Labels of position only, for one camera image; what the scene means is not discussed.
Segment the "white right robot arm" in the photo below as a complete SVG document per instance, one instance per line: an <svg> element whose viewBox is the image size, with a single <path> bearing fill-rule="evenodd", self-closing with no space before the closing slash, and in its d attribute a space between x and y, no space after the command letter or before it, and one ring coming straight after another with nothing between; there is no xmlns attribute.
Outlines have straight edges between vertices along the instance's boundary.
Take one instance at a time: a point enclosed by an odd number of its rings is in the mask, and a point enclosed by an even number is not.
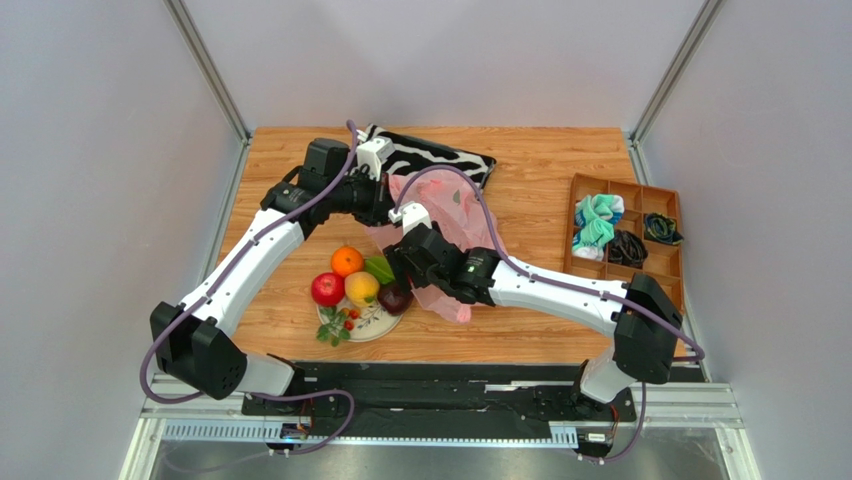
<svg viewBox="0 0 852 480"><path fill-rule="evenodd" d="M405 290L434 286L463 304L547 313L609 338L610 346L575 380L579 398L609 403L636 382L670 380L682 317L648 275L620 282L541 269L494 248L463 250L424 225L383 254Z"/></svg>

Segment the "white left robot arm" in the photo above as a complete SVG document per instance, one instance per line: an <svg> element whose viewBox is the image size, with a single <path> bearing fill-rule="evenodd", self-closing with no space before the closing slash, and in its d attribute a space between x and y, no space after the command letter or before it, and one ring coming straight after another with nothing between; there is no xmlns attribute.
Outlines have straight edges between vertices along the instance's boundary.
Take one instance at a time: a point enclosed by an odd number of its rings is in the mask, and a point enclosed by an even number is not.
<svg viewBox="0 0 852 480"><path fill-rule="evenodd" d="M232 336L271 274L331 215L351 214L369 226L387 223L391 197L383 165L393 150L381 137L352 147L312 141L297 183L284 179L267 192L248 230L215 270L181 301L154 308L153 344L143 363L156 363L193 388L190 399L285 395L295 366L246 353Z"/></svg>

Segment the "pink printed plastic bag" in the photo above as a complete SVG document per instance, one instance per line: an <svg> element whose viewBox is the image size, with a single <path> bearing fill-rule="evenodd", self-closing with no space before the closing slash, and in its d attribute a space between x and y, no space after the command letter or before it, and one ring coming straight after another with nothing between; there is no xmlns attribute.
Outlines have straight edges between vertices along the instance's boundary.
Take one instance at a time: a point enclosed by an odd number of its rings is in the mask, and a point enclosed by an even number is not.
<svg viewBox="0 0 852 480"><path fill-rule="evenodd" d="M428 172L405 191L403 187L410 175L390 175L389 189L396 199L404 196L403 202L421 204L437 223L444 238L462 251L473 247L492 248L490 231L486 219L497 223L494 214L485 214L472 187L460 175L448 170ZM465 324L472 318L472 307L446 295L436 286L418 288L413 296L419 306L441 318Z"/></svg>

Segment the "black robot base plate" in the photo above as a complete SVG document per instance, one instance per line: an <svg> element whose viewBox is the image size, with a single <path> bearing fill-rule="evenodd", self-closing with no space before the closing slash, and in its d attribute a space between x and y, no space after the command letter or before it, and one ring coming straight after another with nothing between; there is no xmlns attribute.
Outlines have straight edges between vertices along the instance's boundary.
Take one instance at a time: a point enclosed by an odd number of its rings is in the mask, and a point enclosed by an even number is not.
<svg viewBox="0 0 852 480"><path fill-rule="evenodd" d="M534 440L553 422L608 429L637 419L636 400L613 406L572 403L576 365L341 363L302 361L297 394L345 390L355 413L345 433L368 438Z"/></svg>

